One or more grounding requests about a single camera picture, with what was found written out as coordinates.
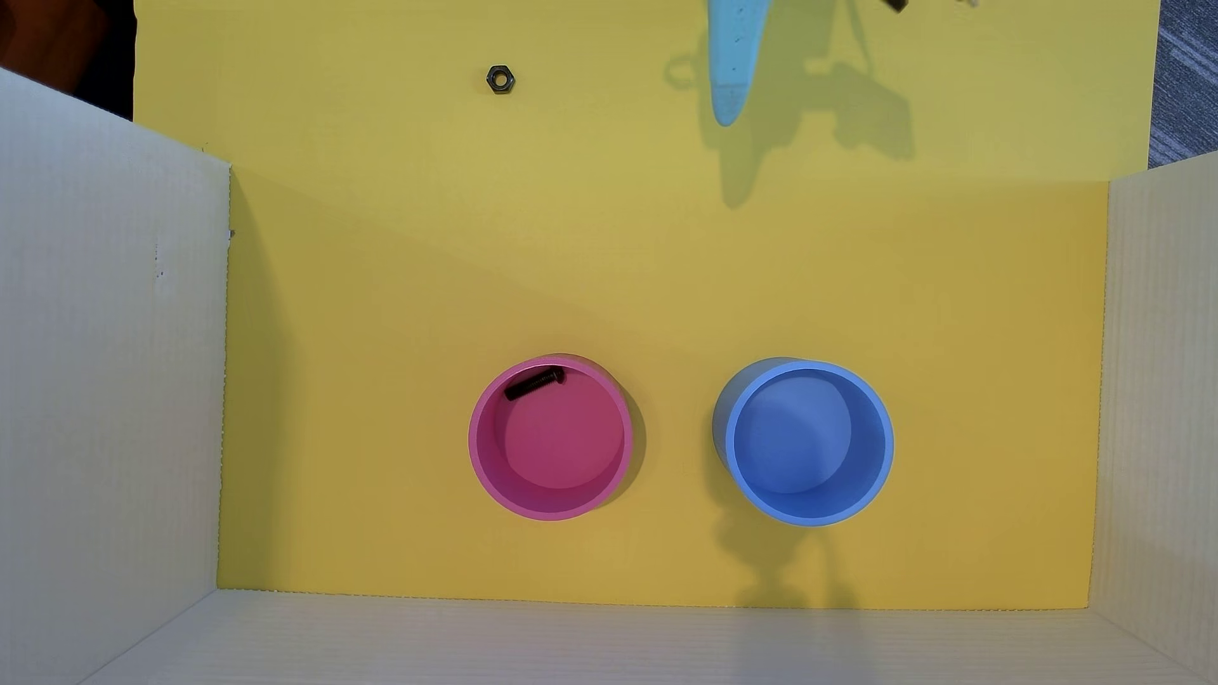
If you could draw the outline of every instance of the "corrugated plastic board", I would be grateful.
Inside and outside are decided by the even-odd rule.
[[[228,165],[0,69],[0,683],[216,587]]]

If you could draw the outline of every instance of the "white object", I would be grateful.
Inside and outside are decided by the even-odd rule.
[[[1218,155],[1112,184],[1091,609],[331,597],[214,590],[225,166],[0,102],[2,685],[1218,681]]]

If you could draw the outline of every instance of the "yellow paper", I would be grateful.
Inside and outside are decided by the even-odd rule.
[[[776,0],[730,129],[693,1],[138,11],[138,121],[234,162],[222,586],[1085,605],[1105,182],[1145,167],[1152,0]],[[642,458],[540,523],[465,436],[554,351],[616,375]],[[714,456],[722,384],[775,355],[892,413],[839,525],[765,518]]]

